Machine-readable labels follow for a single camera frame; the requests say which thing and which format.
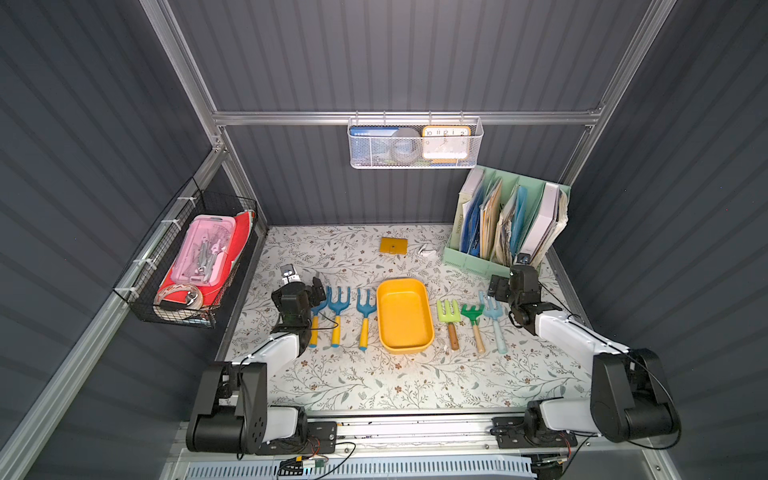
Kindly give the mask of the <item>light blue hand rake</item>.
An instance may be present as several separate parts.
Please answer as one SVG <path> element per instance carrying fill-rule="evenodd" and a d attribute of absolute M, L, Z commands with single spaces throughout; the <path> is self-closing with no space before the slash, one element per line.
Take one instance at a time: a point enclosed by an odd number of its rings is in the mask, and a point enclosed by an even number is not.
<path fill-rule="evenodd" d="M 499 301 L 491 298 L 485 292 L 479 291 L 478 298 L 484 307 L 484 315 L 492 321 L 497 351 L 500 355 L 506 355 L 508 348 L 500 325 L 500 320 L 505 314 L 504 308 Z"/>

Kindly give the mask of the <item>blue rake yellow handle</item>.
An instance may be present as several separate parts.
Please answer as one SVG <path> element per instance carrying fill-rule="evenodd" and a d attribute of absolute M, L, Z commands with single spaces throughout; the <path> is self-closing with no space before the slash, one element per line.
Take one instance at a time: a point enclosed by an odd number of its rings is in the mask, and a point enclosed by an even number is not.
<path fill-rule="evenodd" d="M 331 346 L 338 348 L 341 345 L 341 330 L 342 330 L 342 317 L 341 314 L 350 306 L 351 300 L 351 288 L 347 287 L 346 291 L 343 291 L 341 287 L 336 289 L 336 293 L 333 293 L 331 287 L 327 288 L 328 307 L 334 313 L 335 326 L 331 335 Z"/>
<path fill-rule="evenodd" d="M 323 300 L 319 305 L 311 308 L 312 322 L 311 322 L 311 336 L 308 343 L 309 348 L 316 348 L 318 345 L 318 332 L 319 332 L 319 317 L 320 313 L 327 306 L 328 300 Z"/>

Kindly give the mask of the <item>dark green hand rake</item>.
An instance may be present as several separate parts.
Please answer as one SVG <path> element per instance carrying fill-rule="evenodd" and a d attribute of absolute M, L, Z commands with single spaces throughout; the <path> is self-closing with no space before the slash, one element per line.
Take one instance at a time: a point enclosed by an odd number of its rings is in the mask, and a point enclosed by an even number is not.
<path fill-rule="evenodd" d="M 483 315 L 484 307 L 482 305 L 467 305 L 462 304 L 460 313 L 463 317 L 466 317 L 471 324 L 473 336 L 477 352 L 484 354 L 486 352 L 485 345 L 482 339 L 482 334 L 479 327 L 480 317 Z"/>

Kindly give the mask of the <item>blue fork yellow handle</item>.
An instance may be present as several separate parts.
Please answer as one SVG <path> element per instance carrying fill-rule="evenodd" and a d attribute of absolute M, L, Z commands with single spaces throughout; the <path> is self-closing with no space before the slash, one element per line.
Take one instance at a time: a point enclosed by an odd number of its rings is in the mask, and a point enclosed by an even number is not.
<path fill-rule="evenodd" d="M 356 309 L 362 315 L 358 348 L 361 351 L 366 351 L 369 345 L 370 318 L 377 311 L 375 293 L 370 289 L 364 291 L 358 289 Z"/>

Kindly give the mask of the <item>light green hand rake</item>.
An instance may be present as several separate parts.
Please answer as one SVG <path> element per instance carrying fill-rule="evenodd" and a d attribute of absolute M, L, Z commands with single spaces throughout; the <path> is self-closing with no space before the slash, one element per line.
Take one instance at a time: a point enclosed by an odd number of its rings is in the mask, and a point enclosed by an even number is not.
<path fill-rule="evenodd" d="M 436 308 L 438 320 L 447 328 L 451 349 L 458 351 L 460 345 L 456 325 L 461 321 L 459 303 L 456 300 L 439 300 Z"/>

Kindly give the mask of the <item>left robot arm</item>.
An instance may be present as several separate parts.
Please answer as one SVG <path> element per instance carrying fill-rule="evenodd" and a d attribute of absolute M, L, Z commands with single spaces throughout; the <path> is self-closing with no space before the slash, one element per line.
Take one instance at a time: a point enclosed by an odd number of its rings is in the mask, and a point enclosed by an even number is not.
<path fill-rule="evenodd" d="M 269 380 L 309 347 L 316 328 L 312 309 L 326 300 L 317 277 L 304 283 L 293 265 L 281 267 L 281 286 L 271 293 L 278 320 L 266 340 L 250 353 L 215 362 L 203 372 L 186 432 L 193 452 L 257 454 L 266 444 L 308 444 L 305 409 L 274 406 Z"/>

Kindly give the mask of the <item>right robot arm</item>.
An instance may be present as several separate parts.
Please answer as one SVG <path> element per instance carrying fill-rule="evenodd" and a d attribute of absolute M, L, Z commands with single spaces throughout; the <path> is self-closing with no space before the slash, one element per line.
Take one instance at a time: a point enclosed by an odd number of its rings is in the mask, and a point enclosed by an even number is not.
<path fill-rule="evenodd" d="M 682 421 L 659 356 L 596 333 L 566 307 L 543 301 L 541 291 L 538 272 L 529 265 L 491 276 L 487 289 L 492 299 L 508 305 L 515 327 L 568 354 L 590 375 L 591 386 L 586 398 L 530 402 L 522 424 L 527 440 L 540 444 L 548 436 L 572 433 L 635 444 L 673 435 L 677 444 Z"/>

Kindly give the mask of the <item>yellow storage box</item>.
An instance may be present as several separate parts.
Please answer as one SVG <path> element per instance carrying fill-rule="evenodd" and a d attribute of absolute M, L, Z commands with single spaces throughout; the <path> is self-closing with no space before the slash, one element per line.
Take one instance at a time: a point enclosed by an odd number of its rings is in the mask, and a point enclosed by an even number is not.
<path fill-rule="evenodd" d="M 426 286 L 415 278 L 388 279 L 376 293 L 382 346 L 392 355 L 426 350 L 435 337 Z"/>

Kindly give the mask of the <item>blue box in basket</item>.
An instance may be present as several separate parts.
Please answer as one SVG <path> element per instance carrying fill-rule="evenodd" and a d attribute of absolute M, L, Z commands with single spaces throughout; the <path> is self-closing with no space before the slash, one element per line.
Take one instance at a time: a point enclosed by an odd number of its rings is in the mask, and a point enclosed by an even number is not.
<path fill-rule="evenodd" d="M 351 164 L 375 166 L 392 160 L 391 137 L 396 127 L 352 126 L 348 130 Z"/>

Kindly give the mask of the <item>green file organizer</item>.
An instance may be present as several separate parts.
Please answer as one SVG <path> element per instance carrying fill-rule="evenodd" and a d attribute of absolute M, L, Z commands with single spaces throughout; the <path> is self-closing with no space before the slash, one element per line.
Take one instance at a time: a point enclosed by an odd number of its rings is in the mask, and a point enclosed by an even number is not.
<path fill-rule="evenodd" d="M 486 277 L 509 274 L 516 265 L 509 261 L 508 242 L 521 176 L 483 166 L 469 171 L 443 251 L 445 263 Z"/>

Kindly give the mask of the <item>white binder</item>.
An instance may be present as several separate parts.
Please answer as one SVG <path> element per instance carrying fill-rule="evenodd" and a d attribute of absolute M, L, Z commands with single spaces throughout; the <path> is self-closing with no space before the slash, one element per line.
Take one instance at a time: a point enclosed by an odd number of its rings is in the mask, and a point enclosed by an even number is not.
<path fill-rule="evenodd" d="M 568 222 L 570 188 L 557 183 L 521 176 L 525 188 L 523 224 L 515 245 L 515 264 L 536 269 Z"/>

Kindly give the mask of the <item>blue folder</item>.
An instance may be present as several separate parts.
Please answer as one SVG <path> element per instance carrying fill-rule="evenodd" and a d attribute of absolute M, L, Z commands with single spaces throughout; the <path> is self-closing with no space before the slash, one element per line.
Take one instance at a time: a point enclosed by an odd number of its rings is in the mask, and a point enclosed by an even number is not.
<path fill-rule="evenodd" d="M 523 230 L 526 202 L 528 196 L 528 189 L 525 186 L 519 185 L 516 191 L 515 204 L 513 210 L 513 216 L 510 221 L 510 236 L 509 236 L 509 261 L 514 263 L 515 257 L 518 252 L 518 244 L 520 236 Z"/>

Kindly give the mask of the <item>clear tape roll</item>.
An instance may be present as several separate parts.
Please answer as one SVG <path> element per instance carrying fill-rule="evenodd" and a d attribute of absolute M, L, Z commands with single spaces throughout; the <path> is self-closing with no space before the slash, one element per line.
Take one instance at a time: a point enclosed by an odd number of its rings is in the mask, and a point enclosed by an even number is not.
<path fill-rule="evenodd" d="M 204 296 L 200 289 L 191 284 L 174 284 L 167 288 L 164 300 L 182 305 L 187 309 L 199 309 Z"/>

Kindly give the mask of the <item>pink tool case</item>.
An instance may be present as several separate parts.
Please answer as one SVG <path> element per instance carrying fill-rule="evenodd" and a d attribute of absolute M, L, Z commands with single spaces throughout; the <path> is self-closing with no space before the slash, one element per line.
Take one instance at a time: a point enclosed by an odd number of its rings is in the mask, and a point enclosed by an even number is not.
<path fill-rule="evenodd" d="M 191 222 L 171 269 L 176 284 L 212 287 L 224 270 L 236 221 L 229 216 L 198 215 Z"/>

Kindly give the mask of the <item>yellow wallet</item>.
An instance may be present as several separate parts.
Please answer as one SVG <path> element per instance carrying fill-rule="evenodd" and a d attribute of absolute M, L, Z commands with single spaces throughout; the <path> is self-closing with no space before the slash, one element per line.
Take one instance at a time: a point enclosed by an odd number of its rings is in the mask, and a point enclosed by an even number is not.
<path fill-rule="evenodd" d="M 382 237 L 379 252 L 391 255 L 406 255 L 408 240 L 404 238 Z"/>

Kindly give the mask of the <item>yellow alarm clock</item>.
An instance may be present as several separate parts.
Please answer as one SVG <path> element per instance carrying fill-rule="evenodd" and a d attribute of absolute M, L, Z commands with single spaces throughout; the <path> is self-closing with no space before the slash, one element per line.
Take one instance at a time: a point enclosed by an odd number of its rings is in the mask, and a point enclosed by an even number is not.
<path fill-rule="evenodd" d="M 428 125 L 422 129 L 422 155 L 433 162 L 458 162 L 470 154 L 472 129 L 466 125 Z"/>

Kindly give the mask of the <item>grey tape roll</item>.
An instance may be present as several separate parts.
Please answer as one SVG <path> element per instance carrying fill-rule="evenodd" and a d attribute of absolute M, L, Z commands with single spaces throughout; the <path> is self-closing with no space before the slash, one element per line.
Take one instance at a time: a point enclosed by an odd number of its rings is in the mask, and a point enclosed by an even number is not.
<path fill-rule="evenodd" d="M 410 165 L 421 157 L 421 136 L 413 128 L 398 128 L 392 135 L 390 153 L 398 164 Z"/>

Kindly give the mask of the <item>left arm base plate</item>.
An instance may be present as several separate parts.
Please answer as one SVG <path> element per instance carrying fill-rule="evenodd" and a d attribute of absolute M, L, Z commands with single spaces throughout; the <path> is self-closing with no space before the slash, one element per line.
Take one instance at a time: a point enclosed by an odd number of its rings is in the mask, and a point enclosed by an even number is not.
<path fill-rule="evenodd" d="M 311 454 L 331 454 L 336 449 L 337 429 L 338 424 L 334 421 L 309 422 L 298 436 L 263 443 L 256 455 L 309 456 Z"/>

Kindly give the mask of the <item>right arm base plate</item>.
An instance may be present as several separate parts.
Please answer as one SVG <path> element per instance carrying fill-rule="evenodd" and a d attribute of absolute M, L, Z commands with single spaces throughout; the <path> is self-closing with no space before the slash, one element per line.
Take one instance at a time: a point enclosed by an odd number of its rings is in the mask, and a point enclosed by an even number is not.
<path fill-rule="evenodd" d="M 489 433 L 500 449 L 575 448 L 578 445 L 574 434 L 550 430 L 523 416 L 494 417 Z"/>

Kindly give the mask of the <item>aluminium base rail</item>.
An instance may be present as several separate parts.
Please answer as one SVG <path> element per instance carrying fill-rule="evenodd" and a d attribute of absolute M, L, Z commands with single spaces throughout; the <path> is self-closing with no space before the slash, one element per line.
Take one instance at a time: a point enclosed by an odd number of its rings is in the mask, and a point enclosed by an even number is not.
<path fill-rule="evenodd" d="M 502 449 L 491 434 L 495 418 L 517 423 L 520 408 L 315 412 L 310 421 L 334 422 L 335 450 L 318 468 L 310 462 L 303 479 L 535 479 L 543 465 L 567 466 L 568 479 L 679 479 L 661 442 L 612 443 L 578 436 L 555 448 L 514 440 Z"/>

